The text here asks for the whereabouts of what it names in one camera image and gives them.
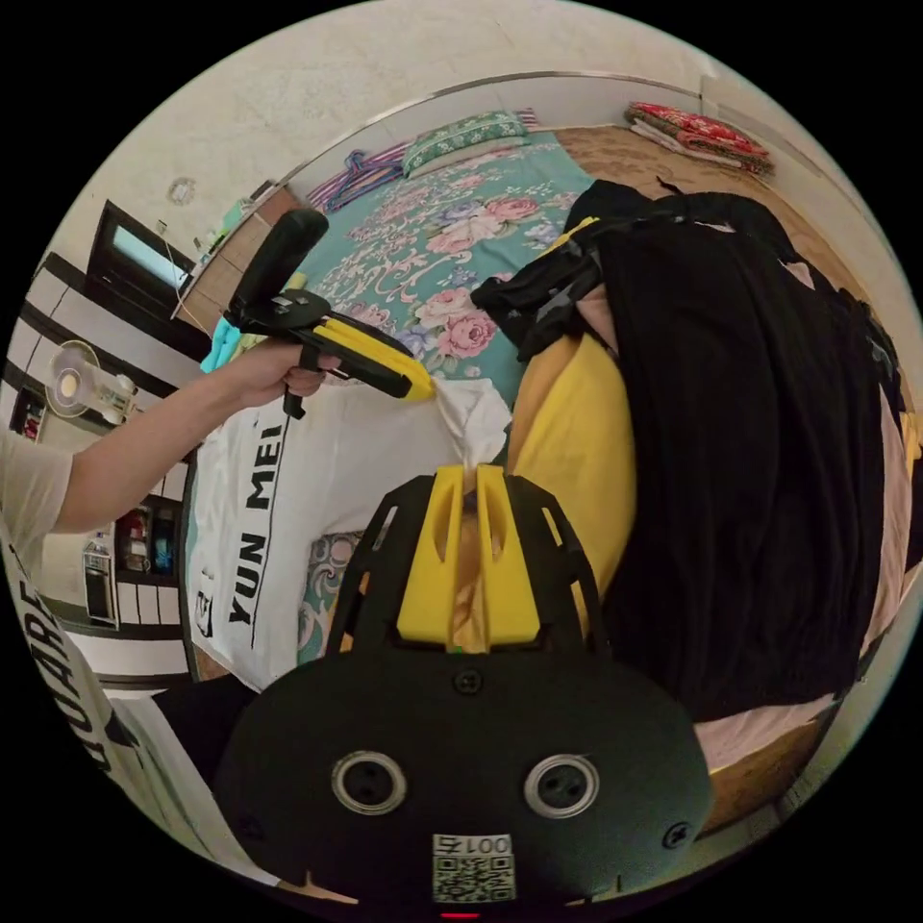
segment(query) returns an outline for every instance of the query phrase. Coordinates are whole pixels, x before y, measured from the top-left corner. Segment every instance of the desk fan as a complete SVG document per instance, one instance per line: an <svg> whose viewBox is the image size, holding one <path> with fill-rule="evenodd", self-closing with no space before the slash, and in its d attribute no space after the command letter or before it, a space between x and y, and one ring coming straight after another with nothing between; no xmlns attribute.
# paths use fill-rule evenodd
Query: desk fan
<svg viewBox="0 0 923 923"><path fill-rule="evenodd" d="M97 411L118 426L135 409L135 383L125 375L104 371L92 346L79 339L61 344L50 371L45 396L51 410L63 419Z"/></svg>

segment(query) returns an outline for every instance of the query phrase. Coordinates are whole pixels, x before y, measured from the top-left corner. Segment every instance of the sleeve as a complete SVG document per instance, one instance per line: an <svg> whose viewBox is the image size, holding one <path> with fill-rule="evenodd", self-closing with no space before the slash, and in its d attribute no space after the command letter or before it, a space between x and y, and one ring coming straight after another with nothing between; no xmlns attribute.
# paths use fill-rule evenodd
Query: sleeve
<svg viewBox="0 0 923 923"><path fill-rule="evenodd" d="M10 431L0 438L0 509L13 544L28 548L58 521L73 456Z"/></svg>

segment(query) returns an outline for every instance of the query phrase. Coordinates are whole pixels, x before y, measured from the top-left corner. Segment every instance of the folded blanket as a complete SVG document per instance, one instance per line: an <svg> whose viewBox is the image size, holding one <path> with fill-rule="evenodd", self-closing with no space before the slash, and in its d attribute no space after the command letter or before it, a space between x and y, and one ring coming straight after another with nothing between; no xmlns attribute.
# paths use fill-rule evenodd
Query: folded blanket
<svg viewBox="0 0 923 923"><path fill-rule="evenodd" d="M724 166L733 166L737 169L740 169L743 166L743 163L740 160L735 160L730 157L722 157L719 154L709 154L705 151L688 150L672 135L668 135L665 132L655 128L653 125L648 125L646 122L636 121L635 124L632 125L632 131L636 135L649 138L650 140L659 144L661 147L665 147L668 151L672 151L674 154L683 154L685 157L693 157L699 161L721 163Z"/></svg>
<svg viewBox="0 0 923 923"><path fill-rule="evenodd" d="M650 125L672 137L687 152L713 154L739 161L750 173L771 173L769 152L731 125L696 112L683 112L671 106L632 103L625 112L629 122Z"/></svg>

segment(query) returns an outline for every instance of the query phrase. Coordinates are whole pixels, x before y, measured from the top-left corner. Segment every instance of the white cloth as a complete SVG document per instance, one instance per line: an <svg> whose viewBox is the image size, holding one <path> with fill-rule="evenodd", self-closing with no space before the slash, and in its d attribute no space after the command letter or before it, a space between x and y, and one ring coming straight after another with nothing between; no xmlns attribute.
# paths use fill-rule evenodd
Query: white cloth
<svg viewBox="0 0 923 923"><path fill-rule="evenodd" d="M228 420L199 448L192 639L256 691L297 665L313 543L364 529L385 494L448 464L492 462L511 423L487 379L437 381L437 399L324 386L293 420L282 400Z"/></svg>
<svg viewBox="0 0 923 923"><path fill-rule="evenodd" d="M61 512L71 456L12 433L0 444L0 545L19 626L39 675L96 765L197 855L276 885L237 844L198 770L149 699L110 702L35 587L41 543ZM73 837L79 841L79 835Z"/></svg>

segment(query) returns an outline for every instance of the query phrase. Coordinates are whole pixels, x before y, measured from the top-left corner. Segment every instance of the blue cloth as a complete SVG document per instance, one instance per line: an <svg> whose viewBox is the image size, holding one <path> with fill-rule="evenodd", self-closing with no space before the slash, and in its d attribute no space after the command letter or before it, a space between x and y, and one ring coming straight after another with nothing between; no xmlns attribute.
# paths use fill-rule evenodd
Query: blue cloth
<svg viewBox="0 0 923 923"><path fill-rule="evenodd" d="M199 363L199 368L206 373L214 372L216 368L229 362L240 343L240 337L240 330L222 317L212 334L212 350Z"/></svg>

